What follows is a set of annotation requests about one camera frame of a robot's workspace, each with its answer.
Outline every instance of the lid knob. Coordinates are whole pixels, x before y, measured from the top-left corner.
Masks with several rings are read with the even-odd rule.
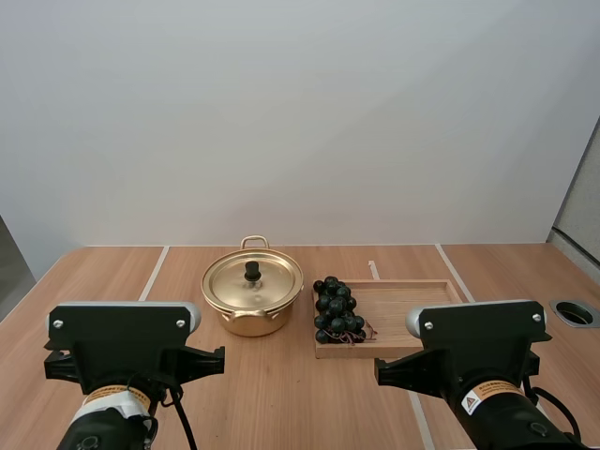
[[[256,261],[248,261],[246,263],[246,273],[244,278],[248,281],[255,282],[261,279],[261,272],[259,272],[259,264]]]

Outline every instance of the white tape line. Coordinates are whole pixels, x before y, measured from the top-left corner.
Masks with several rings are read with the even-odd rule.
[[[375,265],[375,262],[369,261],[368,267],[371,269],[371,275],[373,276],[373,279],[380,279],[379,272],[377,271],[377,265]],[[419,395],[416,392],[409,391],[409,399],[411,400],[412,410],[414,411],[416,423],[419,426],[419,431],[421,431],[421,440],[423,441],[425,450],[435,450],[433,439],[431,439],[431,432],[429,431],[428,420],[426,419],[425,413],[423,412],[423,406],[421,406],[421,400],[419,398]]]
[[[140,298],[138,298],[138,302],[144,302],[146,298],[148,298],[148,294],[150,293],[150,290],[152,289],[152,286],[158,277],[158,272],[160,272],[160,267],[162,267],[162,264],[165,262],[165,258],[167,257],[167,253],[169,253],[169,248],[169,246],[162,248],[160,256],[158,257],[157,265],[154,266],[154,270],[152,271],[152,274],[150,274],[150,278],[148,279],[146,286],[143,288],[142,294],[140,295]]]
[[[446,252],[443,251],[442,246],[440,244],[436,244],[435,248],[438,249],[438,253],[440,253],[440,256],[442,257],[443,261],[446,263],[446,267],[448,267],[448,270],[450,271],[450,273],[452,274],[452,276],[454,277],[454,279],[457,281],[458,286],[462,290],[462,293],[465,294],[465,297],[467,297],[467,300],[469,300],[469,302],[471,302],[471,303],[475,303],[475,299],[471,295],[471,292],[469,291],[469,288],[467,288],[467,285],[465,284],[465,282],[462,280],[462,278],[458,274],[457,269],[455,268],[455,266],[450,261],[450,258],[448,258],[448,255],[446,255]],[[537,402],[537,409],[544,416],[548,417],[548,415],[546,414],[546,411],[544,411],[544,407],[542,406],[542,402],[541,401]]]
[[[373,276],[373,279],[380,279],[379,272],[377,271],[377,266],[375,265],[374,261],[368,262],[368,268],[371,269],[371,275]]]

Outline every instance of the black cable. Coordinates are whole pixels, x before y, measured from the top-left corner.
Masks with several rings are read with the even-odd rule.
[[[590,263],[593,263],[596,267],[600,268],[600,261],[596,259],[588,250],[583,248],[575,239],[569,236],[566,232],[561,230],[560,228],[552,227],[552,231],[558,234],[561,238],[563,238],[566,242],[575,247],[576,250],[579,251],[583,256],[585,256]]]
[[[573,435],[579,441],[581,441],[581,433],[579,431],[578,421],[575,420],[575,417],[573,416],[573,414],[571,414],[571,412],[567,409],[567,407],[564,406],[560,400],[558,400],[556,397],[554,397],[552,394],[550,394],[547,390],[542,389],[541,387],[534,387],[533,391],[535,394],[537,394],[541,398],[545,398],[547,401],[552,403],[554,406],[556,406],[559,409],[559,411],[562,414],[564,414],[564,417],[566,417],[566,420],[569,421],[569,424],[571,424],[571,427],[573,428]]]
[[[184,411],[184,407],[181,405],[181,396],[177,394],[177,391],[173,388],[169,388],[169,392],[171,392],[172,404],[175,405],[175,409],[177,410],[177,415],[179,415],[179,420],[181,420],[181,425],[186,432],[187,442],[189,443],[190,450],[198,450],[196,446],[196,441],[194,440],[194,433],[191,431],[191,426],[189,425],[188,417],[186,416],[186,412]]]

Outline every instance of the white wall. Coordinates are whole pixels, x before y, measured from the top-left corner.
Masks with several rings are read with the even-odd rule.
[[[595,0],[5,0],[0,214],[37,276],[249,233],[544,241],[599,39]]]

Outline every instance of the wooden tray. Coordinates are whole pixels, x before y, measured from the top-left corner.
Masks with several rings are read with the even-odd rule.
[[[401,358],[423,350],[421,340],[406,329],[406,314],[413,308],[462,303],[447,279],[359,279],[344,280],[352,289],[363,316],[377,331],[372,342],[360,344],[320,344],[315,341],[317,358]],[[316,302],[319,295],[313,292]]]

